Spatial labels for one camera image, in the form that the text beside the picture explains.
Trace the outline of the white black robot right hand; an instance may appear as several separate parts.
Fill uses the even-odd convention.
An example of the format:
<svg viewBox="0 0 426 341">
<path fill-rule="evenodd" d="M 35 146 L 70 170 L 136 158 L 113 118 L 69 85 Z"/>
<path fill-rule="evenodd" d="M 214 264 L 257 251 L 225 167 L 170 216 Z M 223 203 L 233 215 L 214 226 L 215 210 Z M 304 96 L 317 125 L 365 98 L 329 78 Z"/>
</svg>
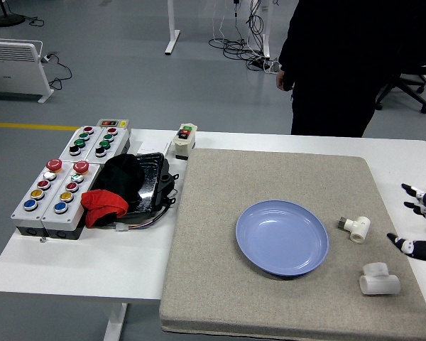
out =
<svg viewBox="0 0 426 341">
<path fill-rule="evenodd" d="M 404 183 L 401 184 L 401 187 L 409 196 L 417 200 L 417 203 L 404 202 L 404 206 L 426 219 L 426 192 Z M 387 233 L 386 236 L 406 256 L 426 261 L 426 241 L 403 239 L 393 233 Z"/>
</svg>

